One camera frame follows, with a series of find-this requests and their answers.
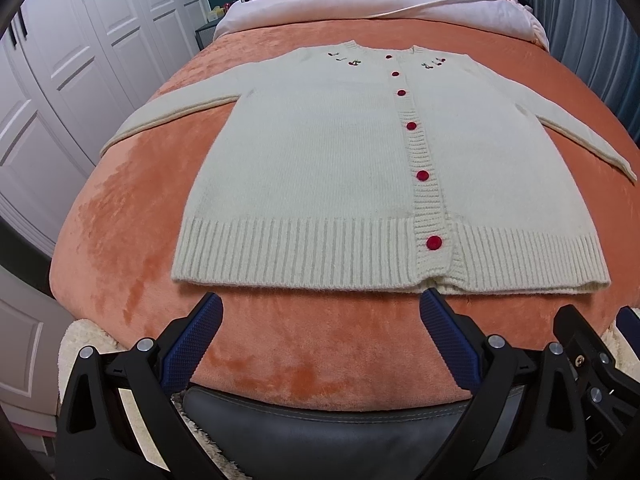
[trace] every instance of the cardigan sleeve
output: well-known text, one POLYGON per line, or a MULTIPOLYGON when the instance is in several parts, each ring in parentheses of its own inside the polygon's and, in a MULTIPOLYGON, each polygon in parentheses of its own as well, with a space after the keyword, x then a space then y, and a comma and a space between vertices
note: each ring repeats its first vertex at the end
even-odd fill
POLYGON ((116 134, 100 150, 100 156, 114 144, 155 126, 169 123, 194 112, 237 101, 265 78, 277 74, 286 63, 303 60, 301 49, 259 62, 237 65, 212 77, 167 92, 133 112, 116 134))
POLYGON ((542 97, 527 86, 507 79, 490 68, 473 61, 470 57, 466 57, 472 62, 472 69, 477 75, 487 80, 492 86, 500 89, 517 104, 535 114, 542 124, 571 139, 608 164, 619 168, 633 182, 638 180, 631 169, 631 165, 622 155, 590 127, 576 119, 564 108, 542 97))

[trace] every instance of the wardrobe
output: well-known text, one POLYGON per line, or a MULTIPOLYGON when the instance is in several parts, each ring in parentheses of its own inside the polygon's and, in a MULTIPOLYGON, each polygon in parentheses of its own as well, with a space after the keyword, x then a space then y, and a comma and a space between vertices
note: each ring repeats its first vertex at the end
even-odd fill
POLYGON ((25 0, 0 42, 0 216, 53 253, 98 152, 198 47, 207 0, 25 0))

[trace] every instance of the fluffy white rug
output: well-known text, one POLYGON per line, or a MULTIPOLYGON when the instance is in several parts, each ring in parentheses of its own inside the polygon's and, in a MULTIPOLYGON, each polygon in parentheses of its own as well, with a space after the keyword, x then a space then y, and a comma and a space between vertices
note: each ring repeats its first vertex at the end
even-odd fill
MULTIPOLYGON (((638 309, 635 309, 635 311, 636 314, 640 316, 640 311, 638 309)), ((616 367, 633 377, 636 381, 640 381, 640 360, 638 360, 629 343, 626 342, 623 335, 617 329, 615 322, 603 334, 602 340, 615 357, 616 367)), ((76 361, 76 356, 80 349, 86 345, 94 346, 100 353, 124 350, 115 339, 92 321, 79 319, 73 322, 66 330, 60 345, 60 352, 58 353, 58 387, 61 399, 64 398, 66 384, 69 380, 69 375, 71 375, 71 368, 76 361)), ((145 458, 149 460, 149 462, 167 469, 158 452, 158 448, 156 448, 149 432, 146 430, 145 423, 133 399, 133 394, 130 390, 120 390, 120 396, 124 409, 129 417, 133 433, 136 435, 145 458)), ((230 480, 250 480, 250 477, 244 475, 236 464, 230 462, 222 455, 218 446, 210 440, 204 431, 198 428, 192 420, 187 418, 182 410, 180 397, 174 396, 172 400, 178 412, 182 415, 187 427, 202 446, 202 449, 204 449, 226 477, 230 480)))

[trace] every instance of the bolt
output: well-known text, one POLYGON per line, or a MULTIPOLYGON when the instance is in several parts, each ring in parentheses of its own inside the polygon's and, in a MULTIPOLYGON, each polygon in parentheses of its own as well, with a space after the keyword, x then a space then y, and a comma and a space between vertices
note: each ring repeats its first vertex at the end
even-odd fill
POLYGON ((553 342, 549 345, 549 351, 553 355, 562 355, 564 349, 562 348, 562 345, 560 343, 553 342))
POLYGON ((154 340, 149 337, 145 337, 144 339, 141 339, 140 341, 137 342, 136 348, 141 352, 148 352, 153 348, 153 345, 154 345, 154 340))
POLYGON ((94 353, 94 349, 91 348, 90 346, 84 346, 80 349, 80 351, 78 352, 78 355, 82 358, 82 359, 88 359, 89 357, 91 357, 91 355, 94 353))
POLYGON ((489 336, 489 345, 491 345, 492 348, 502 348, 504 346, 504 339, 501 338, 499 335, 491 335, 489 336))
POLYGON ((599 388, 592 388, 590 391, 591 394, 591 400, 593 402, 600 402, 602 400, 602 392, 600 391, 599 388))

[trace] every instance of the sweater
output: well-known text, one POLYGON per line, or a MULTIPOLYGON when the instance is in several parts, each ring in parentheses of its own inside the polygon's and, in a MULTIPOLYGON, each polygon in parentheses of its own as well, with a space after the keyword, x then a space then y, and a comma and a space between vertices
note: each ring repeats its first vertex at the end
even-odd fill
POLYGON ((610 283, 542 125, 635 182, 629 163, 563 108, 467 55, 354 41, 299 48, 154 99, 103 151, 235 101, 184 208, 174 280, 447 294, 610 283))

